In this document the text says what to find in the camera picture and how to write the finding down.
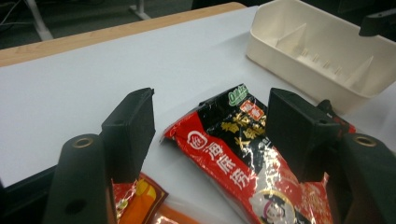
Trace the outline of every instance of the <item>wooden table edge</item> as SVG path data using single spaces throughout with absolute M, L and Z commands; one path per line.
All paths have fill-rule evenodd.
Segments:
M 244 8 L 239 3 L 231 2 L 213 7 L 205 7 L 192 11 L 181 12 L 147 21 L 137 21 L 119 26 L 109 27 L 88 33 L 70 35 L 34 44 L 23 45 L 0 50 L 0 67 L 16 63 L 28 62 L 72 49 L 79 49 L 127 35 L 136 35 L 150 30 L 193 21 L 221 13 Z

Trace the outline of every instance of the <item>white plastic bin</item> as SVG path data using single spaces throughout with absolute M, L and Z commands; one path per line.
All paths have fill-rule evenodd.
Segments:
M 259 7 L 247 56 L 317 102 L 345 114 L 396 80 L 396 44 L 297 0 Z

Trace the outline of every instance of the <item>red package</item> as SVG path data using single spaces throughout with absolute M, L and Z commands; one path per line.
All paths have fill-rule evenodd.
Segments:
M 300 184 L 265 135 L 266 106 L 239 85 L 200 103 L 168 127 L 249 223 L 332 223 L 320 183 Z

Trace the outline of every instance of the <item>food packet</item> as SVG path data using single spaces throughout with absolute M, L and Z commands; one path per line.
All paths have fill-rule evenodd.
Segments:
M 113 184 L 119 224 L 224 223 L 193 204 L 170 196 L 161 186 L 140 173 L 131 184 Z
M 247 223 L 332 223 L 325 185 L 299 183 L 265 135 L 267 107 L 241 84 L 201 102 L 164 136 Z

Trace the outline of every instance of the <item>floor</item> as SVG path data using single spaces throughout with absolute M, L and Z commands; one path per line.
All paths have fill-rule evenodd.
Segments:
M 54 38 L 140 21 L 129 9 L 135 0 L 35 1 Z M 17 6 L 3 21 L 15 3 L 18 3 Z M 151 18 L 157 18 L 191 10 L 192 0 L 145 0 L 144 3 L 145 12 Z M 0 49 L 41 41 L 32 24 L 33 21 L 32 14 L 23 0 L 0 1 L 0 23 L 3 24 L 0 25 Z

